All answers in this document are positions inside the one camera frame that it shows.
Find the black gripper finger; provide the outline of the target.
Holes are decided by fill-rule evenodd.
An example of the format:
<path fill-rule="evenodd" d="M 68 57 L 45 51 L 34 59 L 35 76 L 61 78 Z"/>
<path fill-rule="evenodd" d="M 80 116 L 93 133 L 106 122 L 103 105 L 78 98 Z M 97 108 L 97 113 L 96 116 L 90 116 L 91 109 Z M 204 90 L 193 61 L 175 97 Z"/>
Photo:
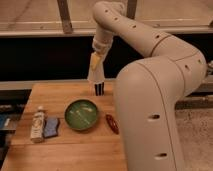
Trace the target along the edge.
<path fill-rule="evenodd" d="M 95 84 L 95 94 L 99 96 L 99 84 Z"/>
<path fill-rule="evenodd" d="M 100 95 L 103 96 L 104 95 L 104 83 L 100 84 Z"/>

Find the white gripper body yellow patch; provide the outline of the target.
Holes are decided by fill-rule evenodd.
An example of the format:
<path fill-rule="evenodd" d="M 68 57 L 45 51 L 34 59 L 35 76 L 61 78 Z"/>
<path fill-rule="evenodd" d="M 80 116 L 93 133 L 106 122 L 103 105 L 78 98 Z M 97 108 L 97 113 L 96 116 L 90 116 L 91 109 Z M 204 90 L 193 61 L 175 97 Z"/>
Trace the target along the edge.
<path fill-rule="evenodd" d="M 93 52 L 90 57 L 88 81 L 93 84 L 101 84 L 105 80 L 103 62 L 105 57 Z"/>

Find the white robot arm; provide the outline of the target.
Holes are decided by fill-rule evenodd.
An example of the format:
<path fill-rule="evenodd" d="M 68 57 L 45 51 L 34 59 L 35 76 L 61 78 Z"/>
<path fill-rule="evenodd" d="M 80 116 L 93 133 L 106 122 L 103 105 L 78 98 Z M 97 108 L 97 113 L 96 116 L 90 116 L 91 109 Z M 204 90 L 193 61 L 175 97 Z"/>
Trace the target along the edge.
<path fill-rule="evenodd" d="M 127 18 L 120 2 L 97 2 L 93 18 L 91 83 L 104 82 L 103 61 L 115 35 L 142 55 L 119 72 L 114 87 L 128 171 L 184 171 L 175 104 L 204 80 L 204 55 L 169 33 Z"/>

